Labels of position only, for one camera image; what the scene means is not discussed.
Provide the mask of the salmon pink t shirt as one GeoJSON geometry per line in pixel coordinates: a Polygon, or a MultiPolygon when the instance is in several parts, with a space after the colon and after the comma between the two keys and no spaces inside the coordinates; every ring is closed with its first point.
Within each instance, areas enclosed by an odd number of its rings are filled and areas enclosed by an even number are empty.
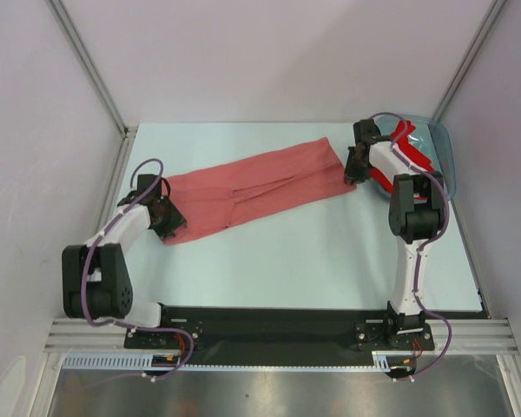
{"type": "Polygon", "coordinates": [[[186,224],[164,243],[192,242],[263,217],[356,189],[323,137],[168,178],[186,224]]]}

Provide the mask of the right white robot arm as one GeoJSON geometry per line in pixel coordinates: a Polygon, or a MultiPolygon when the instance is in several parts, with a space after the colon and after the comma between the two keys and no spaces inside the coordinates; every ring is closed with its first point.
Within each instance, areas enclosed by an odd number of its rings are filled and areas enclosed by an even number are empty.
{"type": "Polygon", "coordinates": [[[372,118],[356,122],[344,172],[348,185],[373,179],[389,194],[388,224],[397,237],[398,260],[383,337],[392,348],[404,348],[424,328],[422,287],[428,252],[449,224],[444,177],[409,143],[414,130],[405,119],[390,135],[382,134],[372,118]]]}

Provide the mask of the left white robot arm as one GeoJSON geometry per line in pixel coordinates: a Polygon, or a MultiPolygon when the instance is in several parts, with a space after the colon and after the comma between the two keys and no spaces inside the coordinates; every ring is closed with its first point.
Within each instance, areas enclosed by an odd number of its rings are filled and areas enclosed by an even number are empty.
{"type": "Polygon", "coordinates": [[[125,255],[142,234],[152,231],[161,241],[186,224],[170,201],[166,179],[137,176],[136,188],[122,198],[113,218],[93,237],[62,252],[63,311],[93,326],[121,323],[144,328],[154,346],[167,346],[175,327],[162,318],[162,306],[135,298],[125,255]]]}

